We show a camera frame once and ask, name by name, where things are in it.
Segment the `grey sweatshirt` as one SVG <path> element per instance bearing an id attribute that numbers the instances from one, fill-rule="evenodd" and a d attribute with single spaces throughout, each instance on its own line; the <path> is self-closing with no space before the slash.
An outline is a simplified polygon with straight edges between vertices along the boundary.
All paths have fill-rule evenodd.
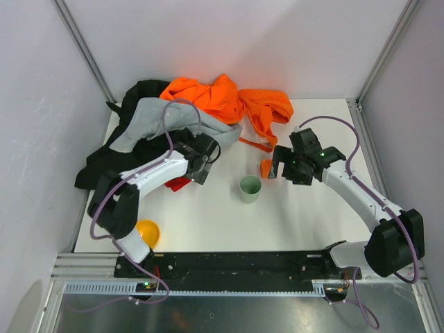
<path id="1" fill-rule="evenodd" d="M 214 138 L 221 147 L 234 144 L 240 138 L 242 127 L 228 125 L 202 110 L 186 103 L 172 103 L 159 98 L 143 98 L 123 134 L 117 137 L 110 149 L 128 153 L 136 143 L 152 140 L 160 133 L 188 128 L 193 134 L 205 133 Z"/>

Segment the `black cloth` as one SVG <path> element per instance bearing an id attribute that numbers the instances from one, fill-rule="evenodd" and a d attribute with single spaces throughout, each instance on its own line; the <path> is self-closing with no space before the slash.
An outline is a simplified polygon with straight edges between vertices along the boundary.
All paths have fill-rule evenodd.
<path id="1" fill-rule="evenodd" d="M 116 152 L 110 149 L 110 145 L 128 127 L 139 100 L 147 97 L 159 97 L 168 85 L 169 82 L 164 80 L 141 80 L 126 92 L 120 106 L 111 102 L 107 103 L 111 111 L 119 116 L 119 125 L 114 129 L 107 142 L 86 158 L 86 166 L 78 172 L 74 187 L 94 190 L 99 178 L 106 171 L 121 173 L 140 167 L 166 153 L 169 143 L 163 132 L 152 140 L 139 140 L 128 153 Z"/>

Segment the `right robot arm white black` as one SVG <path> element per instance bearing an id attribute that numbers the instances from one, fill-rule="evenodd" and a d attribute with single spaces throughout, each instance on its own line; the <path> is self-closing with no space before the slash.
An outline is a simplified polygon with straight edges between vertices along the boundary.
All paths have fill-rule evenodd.
<path id="1" fill-rule="evenodd" d="M 292 132 L 289 139 L 290 147 L 274 148 L 268 178 L 282 176 L 295 185 L 323 183 L 349 204 L 370 232 L 368 241 L 331 246 L 336 266 L 368 267 L 383 278 L 408 265 L 418 269 L 425 255 L 422 215 L 402 209 L 367 185 L 339 149 L 321 146 L 312 129 Z"/>

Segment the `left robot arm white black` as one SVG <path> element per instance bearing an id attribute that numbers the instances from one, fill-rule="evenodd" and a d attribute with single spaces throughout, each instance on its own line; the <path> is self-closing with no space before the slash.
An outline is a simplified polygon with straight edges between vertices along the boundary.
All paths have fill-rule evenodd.
<path id="1" fill-rule="evenodd" d="M 95 237 L 94 226 L 99 225 L 119 251 L 138 264 L 152 252 L 136 228 L 140 200 L 176 178 L 203 184 L 221 155 L 220 144 L 205 133 L 195 135 L 185 130 L 175 142 L 170 136 L 166 138 L 169 148 L 156 159 L 132 170 L 107 171 L 101 176 L 87 208 L 92 218 L 91 237 Z"/>

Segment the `red cloth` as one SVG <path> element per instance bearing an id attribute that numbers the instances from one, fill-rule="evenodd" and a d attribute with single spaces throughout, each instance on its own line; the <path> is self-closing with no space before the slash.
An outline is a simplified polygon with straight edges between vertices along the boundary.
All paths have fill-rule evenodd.
<path id="1" fill-rule="evenodd" d="M 173 180 L 166 182 L 164 185 L 167 188 L 171 189 L 173 192 L 177 192 L 177 191 L 181 190 L 183 187 L 187 186 L 190 182 L 191 182 L 191 180 L 188 178 L 179 177 L 179 178 L 174 178 Z"/>

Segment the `orange cloth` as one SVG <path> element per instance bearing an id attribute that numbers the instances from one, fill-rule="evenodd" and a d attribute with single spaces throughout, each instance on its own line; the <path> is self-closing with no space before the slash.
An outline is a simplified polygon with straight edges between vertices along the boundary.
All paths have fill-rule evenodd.
<path id="1" fill-rule="evenodd" d="M 168 101 L 185 99 L 197 108 L 228 125 L 248 118 L 263 143 L 244 138 L 239 141 L 270 153 L 278 143 L 272 131 L 273 123 L 289 123 L 293 106 L 287 94 L 271 89 L 239 89 L 228 75 L 220 75 L 206 85 L 196 79 L 176 78 L 160 94 Z"/>

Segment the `orange toy cube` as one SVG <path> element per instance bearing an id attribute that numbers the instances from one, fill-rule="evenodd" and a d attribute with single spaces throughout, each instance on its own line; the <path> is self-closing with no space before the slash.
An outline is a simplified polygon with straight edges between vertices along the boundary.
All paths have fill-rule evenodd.
<path id="1" fill-rule="evenodd" d="M 261 177 L 267 179 L 272 167 L 272 160 L 262 160 L 260 163 Z"/>

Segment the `pale green cup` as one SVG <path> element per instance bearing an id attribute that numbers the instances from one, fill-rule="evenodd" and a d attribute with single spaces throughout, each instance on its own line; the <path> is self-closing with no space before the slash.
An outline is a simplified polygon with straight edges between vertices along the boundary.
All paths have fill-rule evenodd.
<path id="1" fill-rule="evenodd" d="M 254 203 L 262 189 L 261 180 L 253 175 L 244 176 L 239 182 L 240 198 L 244 203 Z"/>

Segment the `yellow bowl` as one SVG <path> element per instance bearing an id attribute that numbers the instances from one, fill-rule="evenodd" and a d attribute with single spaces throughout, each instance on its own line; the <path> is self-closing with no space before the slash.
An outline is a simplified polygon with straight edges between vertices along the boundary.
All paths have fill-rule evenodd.
<path id="1" fill-rule="evenodd" d="M 136 223 L 136 228 L 144 240 L 144 242 L 151 248 L 155 249 L 155 247 L 160 242 L 161 232 L 158 224 L 152 220 L 139 220 Z"/>

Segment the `right aluminium frame post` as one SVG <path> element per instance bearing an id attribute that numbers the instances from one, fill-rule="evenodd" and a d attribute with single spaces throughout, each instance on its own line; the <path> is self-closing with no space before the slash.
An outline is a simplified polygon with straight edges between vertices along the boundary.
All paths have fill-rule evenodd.
<path id="1" fill-rule="evenodd" d="M 419 7 L 424 3 L 421 0 L 408 0 L 405 7 L 403 8 L 400 16 L 398 17 L 395 26 L 393 27 L 387 41 L 385 42 L 381 52 L 379 53 L 375 64 L 373 65 L 367 79 L 364 82 L 363 87 L 359 91 L 356 97 L 357 105 L 362 105 L 371 91 L 380 74 L 383 72 L 383 69 L 387 65 L 390 60 L 392 54 L 403 38 L 404 34 L 407 31 L 411 21 L 416 15 Z"/>

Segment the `aluminium frame post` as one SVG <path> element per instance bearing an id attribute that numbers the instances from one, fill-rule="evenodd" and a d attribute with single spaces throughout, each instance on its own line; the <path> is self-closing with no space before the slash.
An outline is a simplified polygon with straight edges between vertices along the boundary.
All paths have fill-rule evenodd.
<path id="1" fill-rule="evenodd" d="M 98 85 L 101 90 L 104 98 L 107 102 L 115 103 L 116 99 L 113 96 L 108 84 L 105 81 L 105 78 L 85 40 L 83 34 L 81 33 L 74 16 L 72 15 L 69 6 L 66 1 L 63 0 L 52 0 L 56 12 L 62 20 L 62 23 L 65 25 L 68 34 L 72 38 L 74 45 L 78 49 L 81 58 L 84 60 L 87 68 L 89 69 L 95 83 Z"/>
<path id="2" fill-rule="evenodd" d="M 380 74 L 383 72 L 383 69 L 387 65 L 390 60 L 392 54 L 403 38 L 404 34 L 407 31 L 411 21 L 416 15 L 419 7 L 424 3 L 421 0 L 408 0 L 405 7 L 403 8 L 400 16 L 398 17 L 395 26 L 393 27 L 387 41 L 385 42 L 381 52 L 379 53 L 375 64 L 373 65 L 367 79 L 364 82 L 363 87 L 359 91 L 356 97 L 357 105 L 362 105 L 371 91 Z"/>

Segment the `aluminium front rail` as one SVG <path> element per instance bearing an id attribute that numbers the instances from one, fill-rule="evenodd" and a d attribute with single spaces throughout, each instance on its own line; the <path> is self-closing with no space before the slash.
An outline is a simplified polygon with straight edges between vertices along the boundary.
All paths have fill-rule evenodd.
<path id="1" fill-rule="evenodd" d="M 117 262 L 116 253 L 59 253 L 52 280 L 112 280 Z"/>

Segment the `left aluminium frame post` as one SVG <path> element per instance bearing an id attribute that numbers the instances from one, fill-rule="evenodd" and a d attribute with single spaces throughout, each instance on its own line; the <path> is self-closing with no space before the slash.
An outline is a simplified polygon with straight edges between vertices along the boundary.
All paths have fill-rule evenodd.
<path id="1" fill-rule="evenodd" d="M 85 40 L 83 34 L 81 33 L 74 16 L 72 15 L 69 6 L 66 1 L 63 0 L 52 0 L 56 12 L 62 20 L 62 23 L 65 25 L 68 34 L 72 38 L 74 45 L 78 49 L 81 58 L 84 60 L 87 68 L 89 69 L 95 83 L 98 85 L 101 90 L 104 98 L 107 102 L 115 103 L 116 99 L 113 96 L 108 84 L 105 81 L 105 78 Z"/>

